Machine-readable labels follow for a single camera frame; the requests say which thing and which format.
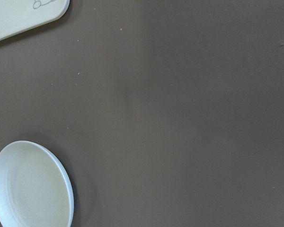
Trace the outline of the cream round plate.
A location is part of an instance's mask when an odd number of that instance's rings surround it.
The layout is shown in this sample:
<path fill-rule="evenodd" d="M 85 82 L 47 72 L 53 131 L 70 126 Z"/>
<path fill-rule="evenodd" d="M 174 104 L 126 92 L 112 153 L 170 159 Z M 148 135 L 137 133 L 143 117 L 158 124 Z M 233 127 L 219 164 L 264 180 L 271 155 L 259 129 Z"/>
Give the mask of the cream round plate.
<path fill-rule="evenodd" d="M 3 227 L 69 227 L 74 196 L 68 174 L 45 147 L 15 141 L 0 152 Z"/>

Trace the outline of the cream rabbit tray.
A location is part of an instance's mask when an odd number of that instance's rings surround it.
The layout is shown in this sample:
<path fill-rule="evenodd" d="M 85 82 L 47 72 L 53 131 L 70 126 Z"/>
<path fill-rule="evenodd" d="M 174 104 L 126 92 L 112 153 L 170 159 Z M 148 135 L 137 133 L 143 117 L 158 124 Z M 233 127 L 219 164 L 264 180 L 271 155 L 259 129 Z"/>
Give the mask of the cream rabbit tray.
<path fill-rule="evenodd" d="M 68 0 L 0 0 L 0 41 L 61 18 Z"/>

